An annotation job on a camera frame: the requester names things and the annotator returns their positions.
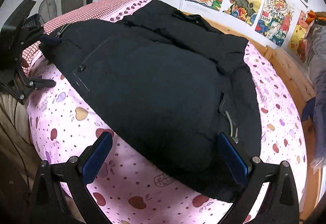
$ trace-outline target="red checkered fabric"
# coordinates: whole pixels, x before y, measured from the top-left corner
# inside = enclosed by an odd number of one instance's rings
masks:
[[[54,18],[53,20],[44,24],[44,30],[47,34],[50,34],[55,29],[67,23],[75,23],[90,19],[101,19],[132,1],[134,0],[99,0]],[[40,42],[36,42],[35,44],[26,48],[22,53],[22,57],[29,65],[31,64],[35,53],[39,50],[39,44]]]

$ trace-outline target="jacket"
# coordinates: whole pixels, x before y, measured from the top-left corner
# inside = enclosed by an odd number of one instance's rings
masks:
[[[57,47],[40,45],[41,51],[131,147],[201,194],[237,198],[242,186],[219,155],[216,137],[230,133],[220,110],[226,99],[239,144],[260,155],[246,39],[156,0],[117,23],[71,24],[61,39]]]

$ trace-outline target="bed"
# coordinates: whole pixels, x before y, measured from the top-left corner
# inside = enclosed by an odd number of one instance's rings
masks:
[[[65,23],[87,19],[116,22],[150,1],[100,0],[49,21],[44,29],[50,33]],[[208,22],[224,33],[243,36],[216,22]],[[314,96],[313,90],[281,49],[273,50],[252,39],[248,40],[244,61],[253,75],[260,108],[260,158],[264,162],[276,164],[282,160],[289,161],[299,200],[304,193],[308,194],[301,213],[301,219],[305,219],[316,204],[320,186],[320,172],[313,175],[310,169],[307,170],[313,156],[311,123],[307,121],[302,126],[299,115],[305,101]],[[231,204],[196,193],[165,175],[132,149],[96,115],[74,89],[67,88],[70,84],[65,77],[47,62],[37,46],[38,43],[23,53],[31,65],[27,74],[51,78],[57,82],[53,89],[33,92],[28,103],[32,139],[42,159],[47,159],[50,163],[66,162],[69,157],[80,155],[85,147],[93,144],[102,131],[109,131],[114,135],[114,147],[97,179],[87,187],[113,223],[142,223],[150,218],[155,219],[156,223],[172,223],[171,219],[173,223],[185,223],[186,220],[192,223],[217,223],[222,218]],[[71,109],[64,107],[68,100],[74,104]],[[33,109],[36,108],[41,110],[41,114],[38,114],[39,111],[35,114]],[[95,124],[94,132],[92,136],[87,136],[83,134],[83,129],[90,123]],[[246,221],[255,217],[267,187],[265,184],[261,189]],[[67,186],[63,184],[63,188],[69,194]]]

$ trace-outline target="fan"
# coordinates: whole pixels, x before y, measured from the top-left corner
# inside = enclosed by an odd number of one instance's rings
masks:
[[[39,7],[41,25],[57,17],[55,0],[43,0]]]

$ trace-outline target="blue gripper pad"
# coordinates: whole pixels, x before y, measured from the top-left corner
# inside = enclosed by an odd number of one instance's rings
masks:
[[[217,143],[219,152],[231,171],[235,182],[237,184],[247,185],[249,180],[248,167],[224,133],[219,134]]]
[[[90,154],[88,160],[85,162],[84,166],[81,168],[81,178],[84,185],[94,182],[100,168],[102,167],[106,157],[108,156],[113,145],[113,138],[109,132],[103,134],[98,138],[102,140],[98,143],[95,142],[94,145],[98,144],[93,152]]]

